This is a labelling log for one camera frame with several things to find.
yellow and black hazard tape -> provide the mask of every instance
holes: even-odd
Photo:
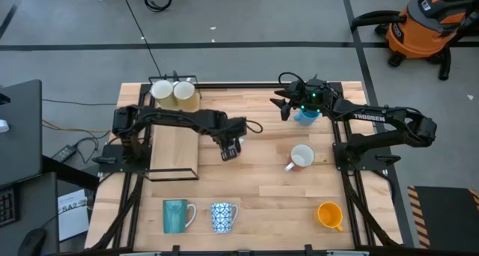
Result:
[[[479,194],[473,190],[473,189],[468,189],[470,193],[472,193],[472,197],[474,201],[476,202],[476,207],[478,208],[479,211]]]
[[[424,221],[424,216],[421,210],[418,192],[416,192],[414,186],[408,186],[407,194],[409,196],[409,203],[411,204],[412,215],[414,217],[414,223],[416,224],[416,230],[418,232],[420,247],[422,249],[428,249],[430,247],[430,241],[429,237],[427,236],[426,222]]]

keyboard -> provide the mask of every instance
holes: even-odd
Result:
[[[18,195],[14,186],[0,189],[0,227],[19,220]]]

teal mug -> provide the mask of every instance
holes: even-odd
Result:
[[[193,208],[193,216],[186,222],[188,208]],[[187,200],[163,201],[163,232],[165,234],[181,234],[193,222],[196,216],[196,206],[188,204]]]

computer mouse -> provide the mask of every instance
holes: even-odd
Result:
[[[42,228],[29,231],[18,248],[18,256],[40,255],[45,237],[46,231]]]

power adapter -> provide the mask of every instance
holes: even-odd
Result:
[[[52,159],[57,162],[66,162],[77,151],[76,147],[72,147],[69,144],[64,146],[60,151],[53,155]]]

